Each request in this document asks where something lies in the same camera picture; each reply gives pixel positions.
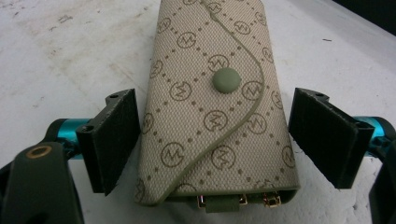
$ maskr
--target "beige monogram wallet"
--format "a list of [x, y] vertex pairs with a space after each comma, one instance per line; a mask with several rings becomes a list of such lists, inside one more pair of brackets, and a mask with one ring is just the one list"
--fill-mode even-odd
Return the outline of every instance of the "beige monogram wallet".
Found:
[[237, 211], [298, 188], [262, 2], [162, 0], [135, 201]]

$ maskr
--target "wallet flap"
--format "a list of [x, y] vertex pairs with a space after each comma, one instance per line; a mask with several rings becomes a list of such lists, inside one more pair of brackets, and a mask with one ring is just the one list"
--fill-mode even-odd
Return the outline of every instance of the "wallet flap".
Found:
[[260, 1], [162, 1], [152, 60], [137, 202], [298, 188]]

